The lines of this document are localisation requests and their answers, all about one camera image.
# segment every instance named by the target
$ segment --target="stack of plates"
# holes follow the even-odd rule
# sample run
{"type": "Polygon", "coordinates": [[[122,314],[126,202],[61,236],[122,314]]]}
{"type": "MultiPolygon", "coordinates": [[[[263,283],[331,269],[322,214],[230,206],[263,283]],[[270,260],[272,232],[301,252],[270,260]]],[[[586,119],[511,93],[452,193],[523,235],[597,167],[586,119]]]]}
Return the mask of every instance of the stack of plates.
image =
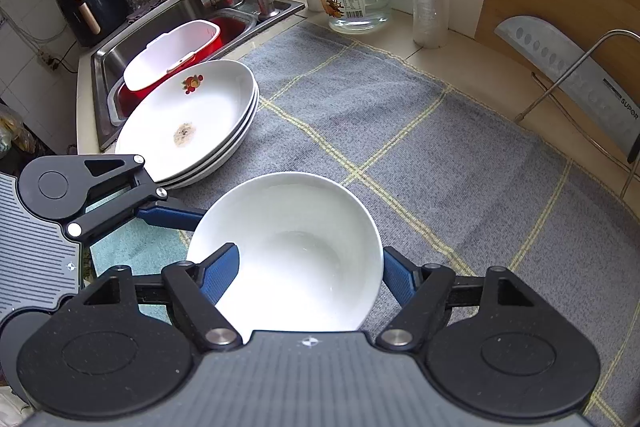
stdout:
{"type": "Polygon", "coordinates": [[[249,68],[212,60],[156,87],[126,121],[116,154],[145,159],[153,181],[181,188],[200,181],[236,152],[254,121],[258,85],[249,68]]]}

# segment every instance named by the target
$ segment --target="electrical cord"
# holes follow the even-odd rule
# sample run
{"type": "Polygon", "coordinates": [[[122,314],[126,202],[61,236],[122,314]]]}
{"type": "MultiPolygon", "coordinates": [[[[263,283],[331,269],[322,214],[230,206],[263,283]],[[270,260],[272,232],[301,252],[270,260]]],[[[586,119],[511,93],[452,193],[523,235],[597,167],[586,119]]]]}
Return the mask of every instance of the electrical cord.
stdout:
{"type": "Polygon", "coordinates": [[[60,66],[62,66],[63,68],[65,68],[65,70],[67,70],[69,73],[78,73],[77,71],[72,71],[69,68],[67,68],[64,60],[66,58],[66,56],[69,54],[69,52],[71,51],[71,49],[78,44],[78,41],[74,41],[73,44],[71,44],[69,46],[69,49],[65,52],[64,55],[62,55],[62,58],[54,58],[54,61],[57,62],[60,66]]]}
{"type": "MultiPolygon", "coordinates": [[[[18,26],[18,24],[14,21],[14,19],[1,6],[0,6],[0,15],[7,22],[7,24],[11,27],[11,29],[14,30],[14,32],[22,39],[22,41],[36,55],[40,55],[43,52],[43,49],[41,49],[41,47],[40,47],[41,44],[48,44],[49,42],[53,42],[54,40],[56,40],[57,38],[59,38],[65,32],[65,30],[66,30],[66,28],[68,26],[67,24],[65,24],[63,26],[63,28],[58,33],[53,35],[52,37],[48,37],[46,39],[40,39],[40,38],[37,38],[37,37],[34,37],[33,35],[31,35],[28,31],[20,28],[20,26],[18,26]]],[[[71,70],[63,61],[64,61],[65,57],[68,55],[69,51],[71,51],[71,48],[73,48],[74,45],[76,45],[77,42],[78,41],[75,41],[73,44],[71,44],[71,46],[65,52],[65,54],[63,55],[62,58],[53,57],[54,62],[57,62],[59,65],[61,65],[63,68],[65,68],[65,70],[67,70],[69,73],[72,73],[72,74],[78,74],[78,72],[74,71],[74,70],[71,70]]]]}

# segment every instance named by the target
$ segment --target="air fryer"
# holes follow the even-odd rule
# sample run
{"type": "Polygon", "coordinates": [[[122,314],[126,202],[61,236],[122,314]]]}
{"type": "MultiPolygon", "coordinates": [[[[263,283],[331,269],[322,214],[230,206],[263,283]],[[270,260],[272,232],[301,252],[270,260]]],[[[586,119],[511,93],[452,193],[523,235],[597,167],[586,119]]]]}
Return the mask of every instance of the air fryer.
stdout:
{"type": "Polygon", "coordinates": [[[129,13],[125,0],[56,0],[78,43],[95,46],[118,28],[129,13]]]}

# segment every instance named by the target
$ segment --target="stainless steel sink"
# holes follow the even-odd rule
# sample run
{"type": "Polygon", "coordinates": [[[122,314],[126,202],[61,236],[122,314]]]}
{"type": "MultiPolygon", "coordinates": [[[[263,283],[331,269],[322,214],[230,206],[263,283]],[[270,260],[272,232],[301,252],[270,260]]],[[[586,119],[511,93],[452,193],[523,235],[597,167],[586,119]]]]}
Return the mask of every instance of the stainless steel sink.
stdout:
{"type": "Polygon", "coordinates": [[[133,24],[122,26],[92,57],[95,121],[100,149],[106,149],[117,138],[134,108],[120,93],[124,85],[122,75],[130,61],[149,42],[186,22],[209,20],[220,26],[224,44],[207,58],[214,60],[303,9],[304,5],[295,1],[275,0],[275,7],[279,13],[260,22],[256,0],[244,0],[237,8],[220,10],[206,10],[200,0],[167,0],[133,24]]]}

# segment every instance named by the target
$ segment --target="product label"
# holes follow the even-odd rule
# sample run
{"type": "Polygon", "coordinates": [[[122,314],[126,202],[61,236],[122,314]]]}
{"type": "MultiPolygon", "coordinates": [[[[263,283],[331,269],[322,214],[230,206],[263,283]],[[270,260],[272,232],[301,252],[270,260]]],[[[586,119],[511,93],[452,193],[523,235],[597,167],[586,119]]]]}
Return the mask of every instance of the product label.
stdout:
{"type": "Polygon", "coordinates": [[[355,19],[364,17],[364,0],[320,0],[324,11],[336,19],[355,19]]]}

